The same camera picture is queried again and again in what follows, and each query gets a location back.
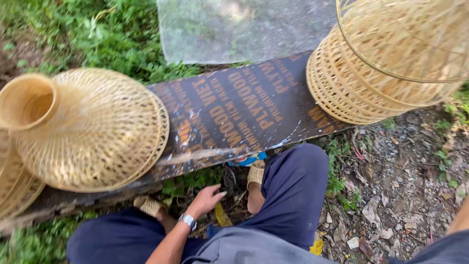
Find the leg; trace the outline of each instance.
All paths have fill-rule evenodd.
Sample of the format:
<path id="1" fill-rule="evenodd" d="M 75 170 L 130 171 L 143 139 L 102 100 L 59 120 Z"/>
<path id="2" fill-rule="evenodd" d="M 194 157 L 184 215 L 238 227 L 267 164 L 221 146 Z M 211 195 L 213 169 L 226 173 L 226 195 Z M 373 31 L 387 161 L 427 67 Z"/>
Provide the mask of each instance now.
<path id="1" fill-rule="evenodd" d="M 239 224 L 271 233 L 309 250 L 314 242 L 328 180 L 329 159 L 312 144 L 301 144 L 273 160 L 264 172 L 265 197 L 258 214 Z"/>
<path id="2" fill-rule="evenodd" d="M 165 237 L 158 220 L 132 207 L 81 224 L 67 244 L 73 264 L 144 264 Z M 187 239 L 182 261 L 197 253 L 205 239 Z"/>

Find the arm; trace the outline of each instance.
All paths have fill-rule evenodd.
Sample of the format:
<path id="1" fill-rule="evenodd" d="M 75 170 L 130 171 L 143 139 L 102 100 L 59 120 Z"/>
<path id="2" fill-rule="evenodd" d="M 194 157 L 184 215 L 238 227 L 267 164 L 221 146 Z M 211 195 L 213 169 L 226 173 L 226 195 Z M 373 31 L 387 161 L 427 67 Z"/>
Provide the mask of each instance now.
<path id="1" fill-rule="evenodd" d="M 464 231 L 469 229 L 469 196 L 466 197 L 466 201 L 461 207 L 461 210 L 456 215 L 454 222 L 448 229 L 446 235 L 456 233 L 458 231 Z"/>
<path id="2" fill-rule="evenodd" d="M 220 184 L 208 186 L 202 189 L 187 208 L 186 214 L 194 219 L 199 219 L 208 213 L 227 194 L 222 192 L 213 194 L 220 188 Z M 163 239 L 151 254 L 146 264 L 179 264 L 181 263 L 182 250 L 190 234 L 190 227 L 184 222 L 178 222 L 171 232 Z"/>

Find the hand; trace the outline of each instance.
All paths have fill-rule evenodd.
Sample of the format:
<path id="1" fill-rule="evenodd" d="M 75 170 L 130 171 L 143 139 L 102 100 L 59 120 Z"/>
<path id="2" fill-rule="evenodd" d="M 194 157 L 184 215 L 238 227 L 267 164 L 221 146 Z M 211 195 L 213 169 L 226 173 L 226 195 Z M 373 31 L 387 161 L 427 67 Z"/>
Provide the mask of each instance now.
<path id="1" fill-rule="evenodd" d="M 227 194 L 226 192 L 222 192 L 213 195 L 214 192 L 220 189 L 220 186 L 221 184 L 217 184 L 203 188 L 187 208 L 186 214 L 197 220 L 203 214 L 206 214 L 215 208 L 215 205 Z"/>

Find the wristwatch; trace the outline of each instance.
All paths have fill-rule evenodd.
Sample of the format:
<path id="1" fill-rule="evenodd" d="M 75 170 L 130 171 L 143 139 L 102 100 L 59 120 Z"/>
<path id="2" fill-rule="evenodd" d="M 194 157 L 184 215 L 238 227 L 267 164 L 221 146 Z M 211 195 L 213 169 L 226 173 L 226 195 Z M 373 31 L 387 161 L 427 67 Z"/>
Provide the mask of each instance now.
<path id="1" fill-rule="evenodd" d="M 178 221 L 182 221 L 186 223 L 190 227 L 190 231 L 194 231 L 197 228 L 197 221 L 194 220 L 194 218 L 190 215 L 186 215 L 186 213 L 183 213 Z"/>

